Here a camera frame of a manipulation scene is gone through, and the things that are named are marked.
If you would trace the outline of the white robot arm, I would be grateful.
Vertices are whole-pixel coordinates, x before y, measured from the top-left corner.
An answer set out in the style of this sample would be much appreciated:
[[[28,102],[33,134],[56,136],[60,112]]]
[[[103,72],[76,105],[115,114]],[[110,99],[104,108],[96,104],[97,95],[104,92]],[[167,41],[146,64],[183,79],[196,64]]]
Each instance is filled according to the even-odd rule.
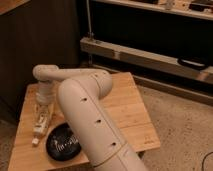
[[[147,171],[100,103],[112,90],[109,72],[36,65],[33,75],[39,82],[60,83],[58,104],[95,171]]]

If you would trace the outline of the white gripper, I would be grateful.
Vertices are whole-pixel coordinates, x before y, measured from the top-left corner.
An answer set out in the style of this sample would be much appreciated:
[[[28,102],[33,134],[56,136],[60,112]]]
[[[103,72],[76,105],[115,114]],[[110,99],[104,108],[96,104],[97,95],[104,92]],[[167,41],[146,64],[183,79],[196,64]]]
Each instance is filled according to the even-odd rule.
[[[53,91],[37,91],[36,92],[36,101],[40,105],[48,105],[48,118],[51,121],[53,113],[54,113],[54,92]],[[34,117],[35,122],[37,122],[39,118],[39,105],[34,105]]]

